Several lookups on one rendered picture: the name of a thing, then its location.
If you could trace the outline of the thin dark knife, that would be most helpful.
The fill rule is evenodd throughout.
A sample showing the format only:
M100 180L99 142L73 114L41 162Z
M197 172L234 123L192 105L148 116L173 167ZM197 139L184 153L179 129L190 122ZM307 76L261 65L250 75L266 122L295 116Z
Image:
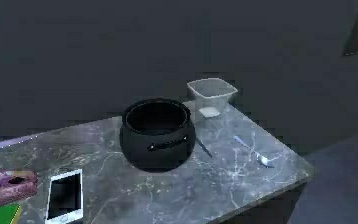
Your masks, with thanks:
M202 141L198 138L195 137L196 142L198 143L198 145L202 148L202 150L210 157L212 158L212 154L210 153L210 151L206 148L206 146L202 143Z

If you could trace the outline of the black round pot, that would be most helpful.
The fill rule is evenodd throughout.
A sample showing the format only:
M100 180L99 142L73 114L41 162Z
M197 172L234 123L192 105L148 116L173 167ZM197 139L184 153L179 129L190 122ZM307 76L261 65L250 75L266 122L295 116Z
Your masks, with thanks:
M119 142L127 161L140 170L159 173L176 169L194 150L191 112L172 99L138 101L122 115Z

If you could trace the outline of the clear square plastic container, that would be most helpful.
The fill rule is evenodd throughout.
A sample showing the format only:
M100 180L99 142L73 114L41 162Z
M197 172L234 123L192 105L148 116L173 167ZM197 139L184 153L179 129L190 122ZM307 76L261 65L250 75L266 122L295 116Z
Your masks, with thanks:
M205 78L187 83L195 98L195 109L205 118L219 116L238 89L221 78Z

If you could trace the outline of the grey marble table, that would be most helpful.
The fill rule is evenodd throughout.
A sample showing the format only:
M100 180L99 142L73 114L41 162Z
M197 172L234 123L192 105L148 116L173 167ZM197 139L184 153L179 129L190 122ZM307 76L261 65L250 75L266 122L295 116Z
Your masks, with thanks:
M38 173L37 195L25 199L19 224L45 224L49 182L83 171L84 224L220 224L308 182L304 158L232 106L196 125L210 158L196 144L191 157L166 173L134 168L119 146L118 117L0 144L0 170ZM260 165L254 153L273 168Z

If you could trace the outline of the silver spoon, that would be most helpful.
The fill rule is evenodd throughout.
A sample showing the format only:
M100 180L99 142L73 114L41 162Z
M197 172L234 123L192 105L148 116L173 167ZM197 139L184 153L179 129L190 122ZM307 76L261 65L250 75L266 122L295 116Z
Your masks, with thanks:
M256 160L260 165L266 168L273 168L273 165L271 164L270 160L267 157L261 155L260 153L255 151L252 147L248 146L240 137L234 136L234 140L237 141L239 144L243 145L244 147L246 147L250 152L254 153L256 156Z

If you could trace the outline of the white smartphone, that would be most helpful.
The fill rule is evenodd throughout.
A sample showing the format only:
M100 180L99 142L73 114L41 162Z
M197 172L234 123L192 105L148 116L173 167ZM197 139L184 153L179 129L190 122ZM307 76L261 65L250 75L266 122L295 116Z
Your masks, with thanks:
M83 209L83 175L76 169L50 179L45 224L74 224L81 221Z

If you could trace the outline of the pink tissue box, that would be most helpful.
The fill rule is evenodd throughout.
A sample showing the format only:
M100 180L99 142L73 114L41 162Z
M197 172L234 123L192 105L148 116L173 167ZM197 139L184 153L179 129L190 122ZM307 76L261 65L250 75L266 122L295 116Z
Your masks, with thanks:
M34 171L0 170L0 206L36 195L37 185Z

